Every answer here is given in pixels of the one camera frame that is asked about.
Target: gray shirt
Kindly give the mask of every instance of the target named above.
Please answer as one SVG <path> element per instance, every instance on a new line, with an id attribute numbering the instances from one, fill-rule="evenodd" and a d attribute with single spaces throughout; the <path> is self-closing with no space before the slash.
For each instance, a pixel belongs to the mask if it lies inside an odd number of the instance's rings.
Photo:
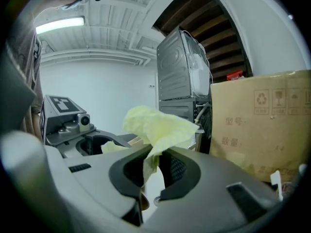
<path id="1" fill-rule="evenodd" d="M 41 43 L 37 38 L 32 17 L 25 17 L 24 19 L 19 17 L 16 20 L 7 39 L 7 47 L 12 53 L 17 69 L 19 69 L 25 83 L 36 94 L 21 124 L 21 130 L 34 135 L 32 114 L 40 113 L 43 95 L 39 74 Z"/>

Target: red object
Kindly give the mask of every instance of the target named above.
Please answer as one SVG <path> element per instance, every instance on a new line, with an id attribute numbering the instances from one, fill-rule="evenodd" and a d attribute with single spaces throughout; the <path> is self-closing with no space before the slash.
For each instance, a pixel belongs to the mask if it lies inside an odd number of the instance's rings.
<path id="1" fill-rule="evenodd" d="M 243 75 L 243 71 L 242 70 L 238 70 L 235 72 L 232 72 L 230 74 L 227 75 L 227 80 L 237 80 L 238 78 L 242 77 Z"/>

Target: crumpled tissue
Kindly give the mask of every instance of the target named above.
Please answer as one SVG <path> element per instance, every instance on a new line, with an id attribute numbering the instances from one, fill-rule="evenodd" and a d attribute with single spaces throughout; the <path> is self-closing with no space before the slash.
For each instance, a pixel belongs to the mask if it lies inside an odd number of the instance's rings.
<path id="1" fill-rule="evenodd" d="M 143 163 L 143 176 L 146 183 L 156 172 L 162 152 L 191 139 L 199 126 L 175 115 L 165 114 L 147 106 L 138 106 L 126 114 L 123 128 L 139 136 L 144 144 L 153 146 Z M 110 148 L 120 149 L 119 146 L 110 146 Z"/>

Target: wooden ceiling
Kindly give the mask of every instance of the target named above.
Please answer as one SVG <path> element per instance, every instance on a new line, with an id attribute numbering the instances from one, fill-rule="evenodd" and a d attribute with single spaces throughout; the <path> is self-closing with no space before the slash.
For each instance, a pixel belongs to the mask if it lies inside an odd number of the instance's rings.
<path id="1" fill-rule="evenodd" d="M 154 27 L 164 35 L 181 27 L 197 39 L 206 50 L 215 83 L 237 70 L 252 76 L 239 34 L 218 0 L 174 0 Z"/>

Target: fluorescent tube light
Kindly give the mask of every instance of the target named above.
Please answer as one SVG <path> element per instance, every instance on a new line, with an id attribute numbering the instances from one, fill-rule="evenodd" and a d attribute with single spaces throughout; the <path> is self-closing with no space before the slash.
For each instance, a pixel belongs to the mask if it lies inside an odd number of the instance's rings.
<path id="1" fill-rule="evenodd" d="M 84 23 L 85 23 L 84 17 L 75 17 L 43 24 L 41 26 L 36 27 L 36 31 L 37 34 L 40 34 L 54 29 L 61 29 L 72 26 L 83 26 Z"/>

